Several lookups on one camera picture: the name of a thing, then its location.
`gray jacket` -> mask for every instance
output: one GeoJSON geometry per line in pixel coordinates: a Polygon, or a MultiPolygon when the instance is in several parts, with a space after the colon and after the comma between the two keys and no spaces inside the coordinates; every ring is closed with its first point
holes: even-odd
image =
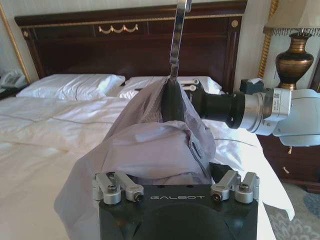
{"type": "Polygon", "coordinates": [[[161,100],[168,78],[137,94],[95,149],[79,159],[55,200],[54,208],[72,240],[98,240],[92,199],[96,173],[122,171],[138,184],[209,184],[214,137],[181,89],[184,122],[162,122],[161,100]]]}

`wooden headboard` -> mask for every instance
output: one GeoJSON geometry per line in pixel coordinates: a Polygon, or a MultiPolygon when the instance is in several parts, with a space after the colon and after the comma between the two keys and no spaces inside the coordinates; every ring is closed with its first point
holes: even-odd
{"type": "MultiPolygon", "coordinates": [[[[195,3],[186,15],[179,76],[210,76],[232,92],[246,0],[195,3]]],[[[16,16],[40,78],[113,73],[167,76],[176,6],[16,16]]]]}

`lamp shade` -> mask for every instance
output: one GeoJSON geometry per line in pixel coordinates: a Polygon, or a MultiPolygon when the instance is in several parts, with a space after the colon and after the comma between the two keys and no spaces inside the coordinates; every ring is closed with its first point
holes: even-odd
{"type": "Polygon", "coordinates": [[[311,34],[320,33],[320,0],[279,0],[277,10],[265,25],[264,32],[274,29],[305,29],[311,34]]]}

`white pillow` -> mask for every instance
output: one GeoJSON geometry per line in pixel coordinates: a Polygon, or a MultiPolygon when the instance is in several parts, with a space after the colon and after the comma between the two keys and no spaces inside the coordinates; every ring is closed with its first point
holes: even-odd
{"type": "Polygon", "coordinates": [[[95,100],[104,98],[124,81],[124,76],[114,74],[54,74],[32,83],[17,97],[95,100]]]}
{"type": "MultiPolygon", "coordinates": [[[[165,76],[135,76],[131,77],[125,82],[124,88],[118,94],[119,98],[132,99],[138,91],[136,89],[143,89],[146,86],[159,81],[165,76]]],[[[209,94],[219,94],[222,87],[213,81],[209,76],[178,76],[178,81],[197,79],[203,86],[204,91],[209,94]]]]}

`nightstand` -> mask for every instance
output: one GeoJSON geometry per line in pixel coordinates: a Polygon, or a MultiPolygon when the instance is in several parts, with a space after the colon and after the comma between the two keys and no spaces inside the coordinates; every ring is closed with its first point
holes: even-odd
{"type": "Polygon", "coordinates": [[[16,96],[25,87],[27,87],[27,86],[23,86],[20,88],[16,88],[16,87],[7,88],[5,91],[0,92],[0,100],[16,96]]]}
{"type": "Polygon", "coordinates": [[[320,194],[320,146],[282,145],[275,136],[258,136],[265,158],[282,182],[305,187],[320,194]]]}

